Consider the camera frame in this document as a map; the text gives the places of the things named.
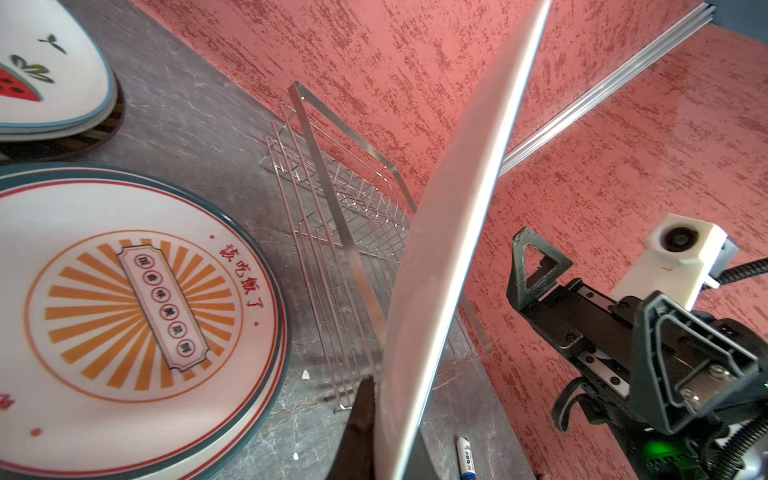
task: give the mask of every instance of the dish rack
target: dish rack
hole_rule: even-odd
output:
[[[382,321],[411,228],[406,208],[398,199],[405,199],[413,207],[415,204],[402,179],[391,181],[386,165],[372,167],[311,123],[303,109],[303,101],[310,94],[292,89],[294,106],[280,105],[285,121],[273,122],[274,135],[266,136],[264,143],[280,186],[328,369],[331,391],[326,399],[335,400],[338,410],[347,410],[352,407],[359,382],[366,376],[377,380],[380,374],[382,338],[386,334],[386,323]],[[296,131],[292,125],[296,119],[302,121],[303,127],[310,126],[310,134],[306,128],[301,134]],[[313,151],[316,137],[343,158],[331,157],[319,148]],[[354,136],[349,137],[360,144]],[[368,149],[369,144],[362,142],[363,150],[370,152],[372,147]],[[330,192],[323,188],[323,175],[326,186],[332,188]],[[336,216],[333,202],[340,207]],[[362,270],[356,272],[355,268],[361,266]],[[375,296],[366,297],[367,290]],[[454,315],[441,370],[473,356],[477,353],[467,331]]]

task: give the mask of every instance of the marker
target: marker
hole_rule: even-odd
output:
[[[458,452],[458,470],[462,474],[462,480],[476,480],[475,461],[472,460],[472,450],[469,449],[467,439],[458,437],[456,451]]]

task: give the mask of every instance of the orange stripe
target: orange stripe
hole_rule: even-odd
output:
[[[62,353],[61,357],[64,359],[64,361],[67,364],[71,365],[72,363],[77,362],[79,359],[83,358],[84,356],[92,352],[94,349],[102,345],[104,342],[108,341],[113,336],[116,336],[118,333],[127,329],[129,326],[134,325],[135,323],[138,323],[142,319],[144,319],[143,315],[136,315],[132,319],[126,320],[120,325],[113,326],[106,332],[99,333],[95,337],[85,340],[80,345],[73,346],[66,352]]]
[[[197,275],[193,276],[190,281],[186,282],[184,285],[181,286],[181,291],[183,292],[185,289],[190,288],[191,286],[194,286],[195,283],[201,281],[206,276],[211,275],[215,271],[215,268],[213,265],[208,264],[205,268],[203,268]]]
[[[206,343],[208,344],[208,348],[210,348],[210,351],[214,353],[215,356],[220,356],[221,353],[224,351],[224,348],[219,345],[218,343],[214,342],[208,335],[203,334],[205,337]]]
[[[234,303],[190,303],[190,308],[200,308],[203,310],[224,310],[227,312],[235,311]]]
[[[222,283],[224,283],[224,277],[223,276],[217,276],[213,280],[207,281],[206,283],[203,283],[202,285],[198,285],[194,287],[193,289],[189,290],[188,292],[184,292],[184,295],[194,295],[195,293],[204,292],[205,290],[208,290],[209,288],[214,288],[215,286],[219,286]]]
[[[227,298],[229,296],[232,296],[232,290],[230,289],[218,290],[217,292],[205,293],[203,295],[188,296],[187,302],[200,302],[202,300],[214,300],[217,298]]]
[[[134,362],[139,356],[141,347],[144,346],[144,341],[147,339],[147,335],[149,335],[149,326],[144,326],[139,338],[136,339],[134,345],[128,350],[128,354],[123,358],[123,361],[120,362],[120,365],[118,365],[118,369],[116,369],[112,374],[112,377],[110,377],[107,386],[113,386],[116,389],[123,388],[125,379],[128,377],[131,367],[134,366]]]
[[[174,275],[179,274],[179,270],[181,269],[181,264],[184,263],[184,259],[187,257],[187,252],[189,251],[186,247],[178,247],[176,249],[176,260],[174,260],[174,266],[173,271]]]
[[[160,359],[160,388],[174,386],[174,373],[168,368],[165,359]]]
[[[128,283],[128,280],[126,280],[125,274],[123,273],[122,270],[120,270],[120,272],[115,272],[110,267],[96,260],[90,253],[83,253],[78,257],[78,260],[81,261],[82,263],[85,263],[90,268],[110,277],[111,279],[117,280],[118,282],[122,283],[125,286],[131,286]]]
[[[170,262],[170,242],[165,240],[161,241],[160,250],[163,251],[163,257],[165,257],[165,261]]]
[[[88,306],[50,306],[45,309],[46,320],[69,318],[71,316],[92,315],[94,313],[119,312],[132,310],[136,305],[88,305]]]
[[[153,336],[150,336],[147,352],[144,353],[144,360],[141,361],[141,368],[139,368],[139,376],[136,378],[134,390],[149,390],[149,382],[152,380],[152,367],[154,366],[154,353],[156,351],[157,342],[154,341]]]
[[[104,302],[120,302],[120,303],[135,303],[136,297],[112,295],[111,293],[94,292],[92,290],[80,290],[78,288],[70,288],[68,286],[54,285],[51,287],[51,291],[48,292],[48,296],[54,296],[58,298],[78,298],[83,300],[101,300]]]
[[[130,342],[136,336],[136,334],[139,333],[139,330],[144,328],[147,328],[147,324],[142,322],[138,323],[136,326],[134,326],[134,328],[128,330],[128,332],[120,337],[117,342],[113,343],[106,351],[104,351],[104,353],[99,355],[96,360],[91,362],[89,366],[85,367],[81,373],[91,380],[98,377],[99,374],[103,372],[105,368],[107,368],[107,365],[109,365],[112,360],[118,356],[118,353],[120,353],[120,351],[125,348],[128,342]]]
[[[123,266],[120,265],[120,260],[118,260],[118,252],[114,251],[114,248],[112,248],[112,245],[105,243],[104,245],[99,245],[98,250],[104,254],[105,257],[107,257],[109,260],[112,260],[112,263],[118,266],[119,269],[122,270]]]
[[[203,330],[208,330],[209,332],[213,333],[215,336],[219,337],[225,342],[229,342],[230,338],[232,338],[232,334],[229,332],[225,332],[222,329],[215,327],[211,325],[208,322],[204,322],[203,320],[197,321],[201,327],[203,327]]]
[[[189,265],[187,265],[187,268],[184,269],[184,272],[177,278],[179,281],[179,285],[184,283],[184,281],[187,279],[187,277],[194,272],[194,269],[197,268],[198,265],[200,265],[200,262],[203,261],[203,257],[200,255],[197,255],[195,253],[194,257],[192,257],[192,261]]]
[[[110,283],[106,280],[96,278],[93,275],[88,275],[87,273],[83,273],[80,270],[74,269],[70,266],[65,267],[61,273],[59,273],[59,276],[63,276],[64,278],[68,278],[70,280],[75,280],[80,283],[87,283],[88,285],[97,286],[105,290],[122,293],[123,295],[134,295],[134,293],[127,288],[123,288],[122,286],[117,286],[114,283]]]
[[[192,310],[195,317],[200,317],[208,320],[213,320],[217,323],[223,323],[224,325],[234,326],[235,319],[232,316],[221,316],[215,313],[201,312],[199,310]]]
[[[127,319],[129,316],[134,316],[141,313],[141,310],[130,310],[123,313],[117,313],[115,315],[105,316],[100,319],[91,320],[90,322],[78,323],[73,326],[66,326],[64,328],[52,330],[48,332],[48,336],[51,337],[52,343],[59,343],[66,339],[70,339],[73,336],[82,335],[83,333],[96,330],[102,326],[109,325],[111,323],[119,322],[120,320]]]

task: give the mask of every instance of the watermelon illustration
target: watermelon illustration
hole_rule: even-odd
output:
[[[40,101],[43,97],[35,87],[13,74],[13,70],[0,63],[0,97]]]

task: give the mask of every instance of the plate with orange sunburst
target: plate with orange sunburst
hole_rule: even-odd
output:
[[[125,170],[0,169],[0,468],[193,478],[283,381],[286,302],[263,251],[198,196]]]

